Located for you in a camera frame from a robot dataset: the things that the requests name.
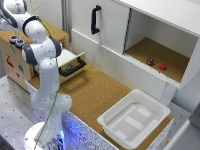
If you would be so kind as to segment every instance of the cork surface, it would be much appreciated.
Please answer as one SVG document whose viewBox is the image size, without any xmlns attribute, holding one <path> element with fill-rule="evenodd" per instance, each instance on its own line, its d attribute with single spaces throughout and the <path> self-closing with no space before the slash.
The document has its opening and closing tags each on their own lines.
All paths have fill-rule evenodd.
<svg viewBox="0 0 200 150">
<path fill-rule="evenodd" d="M 29 83 L 37 89 L 40 87 L 39 77 L 33 78 Z M 131 89 L 87 64 L 84 71 L 61 84 L 58 92 L 72 97 L 72 113 L 120 150 L 124 150 L 104 133 L 97 118 L 130 93 Z M 173 115 L 170 114 L 136 150 L 145 150 L 172 119 Z"/>
<path fill-rule="evenodd" d="M 154 64 L 151 66 L 152 68 L 178 82 L 181 82 L 190 60 L 188 57 L 183 56 L 149 38 L 143 39 L 125 51 L 125 53 L 145 64 L 147 63 L 148 58 L 154 59 Z M 164 70 L 158 69 L 161 62 L 166 64 Z"/>
<path fill-rule="evenodd" d="M 55 38 L 56 40 L 60 40 L 65 36 L 69 36 L 66 32 L 58 29 L 56 26 L 50 24 L 49 22 L 45 21 L 44 19 L 41 19 L 41 20 L 46 25 L 46 27 L 49 29 L 52 37 Z M 10 36 L 12 36 L 12 35 L 15 35 L 14 31 L 0 31 L 0 37 L 7 42 L 9 42 Z M 21 39 L 25 40 L 26 44 L 33 43 L 32 40 L 30 40 L 26 35 L 24 35 L 23 31 L 21 31 L 20 36 L 21 36 Z"/>
</svg>

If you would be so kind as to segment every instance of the cabinet handle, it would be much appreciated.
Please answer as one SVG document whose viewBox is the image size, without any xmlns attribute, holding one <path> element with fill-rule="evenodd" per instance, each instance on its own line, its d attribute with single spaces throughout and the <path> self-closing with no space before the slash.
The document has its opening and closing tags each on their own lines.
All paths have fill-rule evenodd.
<svg viewBox="0 0 200 150">
<path fill-rule="evenodd" d="M 92 10 L 92 25 L 91 25 L 91 30 L 92 34 L 98 33 L 100 30 L 96 28 L 96 12 L 101 10 L 101 7 L 96 5 L 96 8 Z"/>
<path fill-rule="evenodd" d="M 80 57 L 78 57 L 77 61 L 79 62 L 79 65 L 70 70 L 63 71 L 61 68 L 59 68 L 60 75 L 67 77 L 67 76 L 73 74 L 74 72 L 78 71 L 79 69 L 83 68 L 86 65 L 86 62 L 84 60 L 82 60 Z"/>
</svg>

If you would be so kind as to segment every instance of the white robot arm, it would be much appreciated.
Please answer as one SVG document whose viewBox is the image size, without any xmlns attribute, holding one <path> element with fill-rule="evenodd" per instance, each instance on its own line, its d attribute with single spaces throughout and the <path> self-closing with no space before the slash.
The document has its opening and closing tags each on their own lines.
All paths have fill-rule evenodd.
<svg viewBox="0 0 200 150">
<path fill-rule="evenodd" d="M 22 48 L 23 59 L 30 65 L 38 65 L 40 70 L 40 89 L 31 97 L 32 105 L 46 109 L 46 118 L 49 118 L 49 113 L 57 95 L 55 107 L 37 147 L 38 150 L 49 150 L 48 143 L 52 140 L 55 141 L 63 130 L 62 113 L 70 109 L 72 99 L 65 94 L 56 94 L 60 83 L 58 66 L 53 58 L 61 54 L 60 43 L 52 37 L 47 37 L 44 26 L 38 21 L 39 18 L 36 16 L 31 17 L 26 11 L 27 6 L 24 0 L 0 0 L 0 16 L 3 18 L 1 19 L 3 28 L 5 28 L 4 24 L 8 22 L 13 27 L 10 29 L 23 31 L 27 37 L 35 42 Z M 42 130 L 35 137 L 36 140 L 38 140 L 41 132 Z"/>
</svg>

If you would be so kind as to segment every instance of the white plastic bin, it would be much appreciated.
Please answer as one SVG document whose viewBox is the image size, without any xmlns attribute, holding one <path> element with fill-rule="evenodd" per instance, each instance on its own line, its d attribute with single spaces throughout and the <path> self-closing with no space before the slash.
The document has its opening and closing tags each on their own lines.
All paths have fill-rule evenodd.
<svg viewBox="0 0 200 150">
<path fill-rule="evenodd" d="M 122 147 L 136 149 L 169 113 L 169 108 L 135 89 L 97 120 Z"/>
</svg>

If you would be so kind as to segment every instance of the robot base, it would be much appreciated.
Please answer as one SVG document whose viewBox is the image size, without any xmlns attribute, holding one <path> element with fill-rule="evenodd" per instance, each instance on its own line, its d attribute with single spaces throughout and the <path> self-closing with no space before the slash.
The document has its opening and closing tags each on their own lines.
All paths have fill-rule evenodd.
<svg viewBox="0 0 200 150">
<path fill-rule="evenodd" d="M 43 125 L 44 125 L 44 122 L 35 124 L 26 132 L 25 137 L 24 137 L 25 150 L 49 150 L 49 147 L 47 145 L 44 146 L 40 144 L 40 142 L 38 142 L 35 148 L 36 141 L 34 140 L 34 138 L 37 135 L 37 133 L 40 131 L 40 129 L 43 127 Z"/>
</svg>

